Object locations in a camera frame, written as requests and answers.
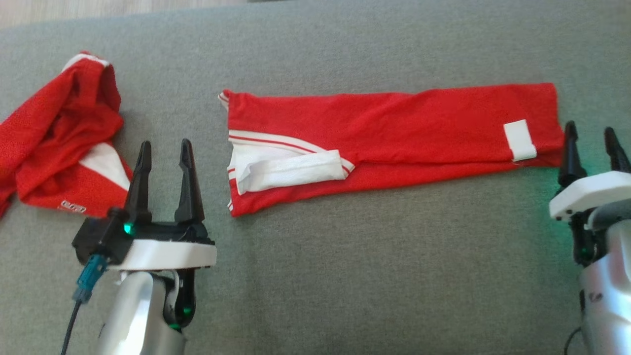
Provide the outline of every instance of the gray fabric surface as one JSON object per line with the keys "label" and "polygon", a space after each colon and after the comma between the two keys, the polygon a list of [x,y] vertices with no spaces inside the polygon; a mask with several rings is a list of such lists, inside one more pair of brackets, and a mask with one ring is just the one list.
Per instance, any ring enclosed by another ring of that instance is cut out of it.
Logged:
{"label": "gray fabric surface", "polygon": [[[318,1],[45,23],[0,32],[0,117],[81,50],[111,61],[134,161],[154,148],[150,204],[177,204],[194,145],[215,268],[199,273],[187,354],[558,354],[579,322],[569,230],[549,220],[553,169],[328,196],[232,219],[225,88],[259,95],[419,92],[552,81],[591,172],[606,125],[631,149],[625,1]],[[15,203],[0,220],[0,353],[59,351],[82,218]],[[78,317],[94,352],[109,273]],[[581,354],[576,339],[571,354]]]}

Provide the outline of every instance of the wooden floor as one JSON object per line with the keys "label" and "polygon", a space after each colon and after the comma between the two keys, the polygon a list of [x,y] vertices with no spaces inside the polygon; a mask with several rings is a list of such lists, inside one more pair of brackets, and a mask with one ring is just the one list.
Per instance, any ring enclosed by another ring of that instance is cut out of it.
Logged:
{"label": "wooden floor", "polygon": [[0,0],[0,28],[49,20],[122,16],[246,2],[247,0]]}

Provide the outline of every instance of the green led light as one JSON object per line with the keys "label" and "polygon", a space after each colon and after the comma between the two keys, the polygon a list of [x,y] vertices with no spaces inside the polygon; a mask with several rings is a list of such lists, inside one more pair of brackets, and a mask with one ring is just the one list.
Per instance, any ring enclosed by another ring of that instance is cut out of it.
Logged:
{"label": "green led light", "polygon": [[123,224],[123,229],[125,229],[125,233],[131,235],[132,234],[132,225],[131,223]]}

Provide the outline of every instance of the red garment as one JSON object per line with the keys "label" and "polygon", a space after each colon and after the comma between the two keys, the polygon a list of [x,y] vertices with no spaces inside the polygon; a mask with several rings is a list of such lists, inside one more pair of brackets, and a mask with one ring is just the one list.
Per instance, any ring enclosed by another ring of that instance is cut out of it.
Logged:
{"label": "red garment", "polygon": [[112,148],[123,125],[114,69],[87,53],[0,124],[0,216],[26,204],[102,217],[123,206],[131,170]]}
{"label": "red garment", "polygon": [[233,143],[233,217],[321,195],[561,163],[551,83],[327,97],[224,90],[220,99]]}

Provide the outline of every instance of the red stripe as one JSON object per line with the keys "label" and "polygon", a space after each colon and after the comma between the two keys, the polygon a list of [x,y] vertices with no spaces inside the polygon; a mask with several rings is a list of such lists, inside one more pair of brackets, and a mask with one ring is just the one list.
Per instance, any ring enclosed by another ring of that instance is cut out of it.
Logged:
{"label": "red stripe", "polygon": [[288,147],[292,147],[292,148],[298,148],[298,149],[302,149],[305,152],[309,152],[309,153],[315,153],[313,150],[309,150],[303,147],[300,147],[298,145],[293,145],[293,144],[289,144],[289,143],[285,143],[283,141],[275,141],[275,140],[260,140],[260,139],[255,139],[255,138],[243,138],[243,137],[237,137],[237,136],[228,136],[229,138],[234,138],[234,139],[238,139],[238,140],[250,140],[250,141],[259,141],[261,143],[275,143],[275,144],[282,144],[282,145],[286,145]]}

